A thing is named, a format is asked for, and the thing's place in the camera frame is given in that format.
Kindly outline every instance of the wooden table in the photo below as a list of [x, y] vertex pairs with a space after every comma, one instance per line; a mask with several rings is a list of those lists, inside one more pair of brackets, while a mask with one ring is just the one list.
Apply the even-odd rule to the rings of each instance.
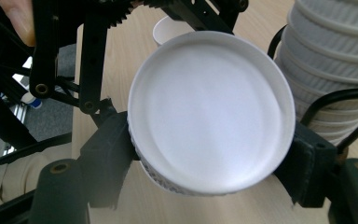
[[[267, 52], [269, 41], [286, 24], [294, 0], [250, 1], [234, 33]], [[127, 109], [132, 79], [142, 62], [157, 48], [152, 29], [166, 16], [160, 9], [138, 7], [123, 24], [110, 29], [103, 74], [102, 98], [111, 97], [117, 111]], [[96, 131], [90, 116], [74, 112], [73, 156]], [[358, 141], [351, 147], [358, 157]], [[118, 209], [90, 209], [92, 223], [328, 223], [324, 208], [293, 205], [280, 181], [270, 176], [236, 194], [220, 197], [186, 197], [166, 192], [146, 176], [138, 161], [131, 165], [118, 201]]]

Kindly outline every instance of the cup stack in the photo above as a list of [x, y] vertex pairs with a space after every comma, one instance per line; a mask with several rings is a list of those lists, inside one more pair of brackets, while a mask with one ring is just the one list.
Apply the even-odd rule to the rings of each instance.
[[[358, 88], [358, 0], [296, 0], [275, 62], [297, 119], [320, 97]], [[336, 145], [357, 126], [358, 99], [324, 107], [309, 127]]]

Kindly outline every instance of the stack of paper cups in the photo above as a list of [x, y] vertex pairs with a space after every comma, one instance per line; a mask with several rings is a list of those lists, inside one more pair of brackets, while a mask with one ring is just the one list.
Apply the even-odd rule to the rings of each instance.
[[[275, 62], [295, 98], [297, 119], [322, 96], [358, 89], [358, 0], [296, 0]], [[358, 126], [358, 99], [322, 108], [310, 128], [339, 144]]]

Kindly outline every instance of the white paper cup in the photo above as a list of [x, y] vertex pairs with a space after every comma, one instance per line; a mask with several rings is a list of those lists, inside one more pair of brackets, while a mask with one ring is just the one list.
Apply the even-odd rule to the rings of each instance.
[[286, 48], [281, 48], [280, 60], [287, 71], [302, 84], [318, 91], [332, 92], [358, 88], [358, 79], [323, 74], [297, 60]]
[[306, 18], [301, 11], [293, 7], [287, 17], [289, 27], [300, 38], [310, 43], [326, 55], [344, 60], [358, 61], [358, 35], [336, 32]]
[[322, 53], [307, 48], [300, 43], [289, 29], [282, 35], [282, 45], [299, 61], [332, 76], [358, 78], [358, 63], [352, 63], [327, 57]]
[[[309, 104], [302, 102], [295, 98], [296, 115], [299, 119], [302, 119], [308, 108]], [[333, 109], [321, 109], [315, 115], [316, 120], [330, 121], [330, 122], [343, 122], [348, 120], [358, 119], [358, 109], [354, 110], [333, 110]]]
[[[284, 65], [280, 64], [280, 68], [282, 72], [285, 74], [286, 80], [289, 83], [289, 86], [292, 90], [293, 97], [301, 100], [302, 102], [310, 105], [328, 93], [325, 91], [315, 90], [311, 87], [302, 84], [290, 72], [287, 71]], [[358, 109], [358, 99], [336, 102], [331, 105], [327, 105], [326, 109], [334, 109], [334, 110]]]
[[194, 32], [194, 29], [185, 21], [174, 21], [171, 17], [166, 16], [161, 19], [153, 28], [153, 38], [158, 46], [161, 46], [168, 40]]
[[30, 105], [34, 109], [39, 109], [42, 107], [42, 101], [35, 98], [30, 92], [25, 93], [21, 97], [21, 101], [27, 105]]
[[253, 44], [181, 35], [141, 66], [130, 90], [132, 142], [149, 177], [186, 195], [234, 193], [284, 159], [295, 109], [283, 74]]
[[325, 27], [358, 35], [358, 1], [296, 0], [295, 7]]

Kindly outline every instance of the white cup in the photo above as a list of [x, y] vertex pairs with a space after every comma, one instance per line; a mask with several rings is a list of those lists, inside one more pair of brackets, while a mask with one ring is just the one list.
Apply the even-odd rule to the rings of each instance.
[[21, 97], [21, 101], [27, 105], [30, 105], [34, 109], [39, 109], [42, 107], [42, 101], [40, 99], [35, 98], [30, 92], [25, 93]]
[[194, 32], [185, 21], [174, 21], [169, 16], [161, 19], [153, 29], [153, 38], [158, 46], [179, 35]]
[[295, 129], [283, 74], [239, 37], [200, 31], [159, 47], [131, 85], [128, 122], [145, 172], [185, 195], [234, 193], [282, 162]]

